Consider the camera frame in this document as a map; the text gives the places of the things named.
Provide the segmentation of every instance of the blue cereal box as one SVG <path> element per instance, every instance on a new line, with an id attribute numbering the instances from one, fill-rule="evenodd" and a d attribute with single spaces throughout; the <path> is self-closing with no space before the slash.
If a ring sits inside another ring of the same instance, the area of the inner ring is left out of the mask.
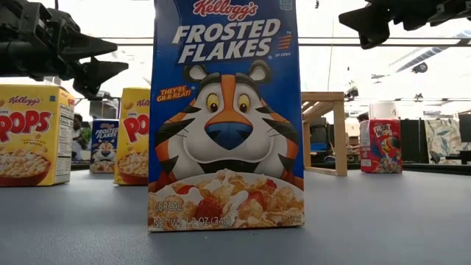
<path id="1" fill-rule="evenodd" d="M 292 0 L 155 0 L 150 231 L 304 224 Z"/>
<path id="2" fill-rule="evenodd" d="M 91 173 L 114 173 L 119 120 L 96 119 L 92 123 Z"/>

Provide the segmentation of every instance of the tiger cartoon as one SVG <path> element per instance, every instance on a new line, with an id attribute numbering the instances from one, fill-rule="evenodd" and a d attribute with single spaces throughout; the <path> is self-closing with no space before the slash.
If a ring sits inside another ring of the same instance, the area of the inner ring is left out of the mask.
<path id="1" fill-rule="evenodd" d="M 302 189 L 302 179 L 292 173 L 298 132 L 259 91 L 258 85 L 271 79 L 267 63 L 254 61 L 247 74 L 208 73 L 203 65 L 186 66 L 183 77 L 199 83 L 196 97 L 155 134 L 162 174 L 149 185 L 151 191 L 221 169 L 265 174 Z"/>
<path id="2" fill-rule="evenodd" d="M 99 143 L 98 148 L 92 155 L 93 162 L 114 161 L 116 159 L 116 151 L 113 146 L 114 140 L 111 140 L 110 142 L 102 142 L 102 140 L 99 140 Z"/>

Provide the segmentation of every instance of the computer monitor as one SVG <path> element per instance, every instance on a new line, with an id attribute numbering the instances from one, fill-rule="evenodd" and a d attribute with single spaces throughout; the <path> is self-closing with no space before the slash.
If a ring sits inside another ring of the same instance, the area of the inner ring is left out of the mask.
<path id="1" fill-rule="evenodd" d="M 462 143 L 471 142 L 471 114 L 460 114 L 459 119 L 459 133 L 461 135 Z"/>

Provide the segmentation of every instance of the tiger ear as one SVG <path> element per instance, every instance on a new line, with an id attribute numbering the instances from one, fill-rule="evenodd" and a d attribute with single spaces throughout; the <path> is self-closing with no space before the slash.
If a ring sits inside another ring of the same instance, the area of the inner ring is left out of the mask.
<path id="1" fill-rule="evenodd" d="M 185 66 L 183 68 L 183 78 L 188 82 L 199 82 L 209 73 L 204 65 Z"/>
<path id="2" fill-rule="evenodd" d="M 263 60 L 255 60 L 247 75 L 258 84 L 266 84 L 272 78 L 270 66 Z"/>

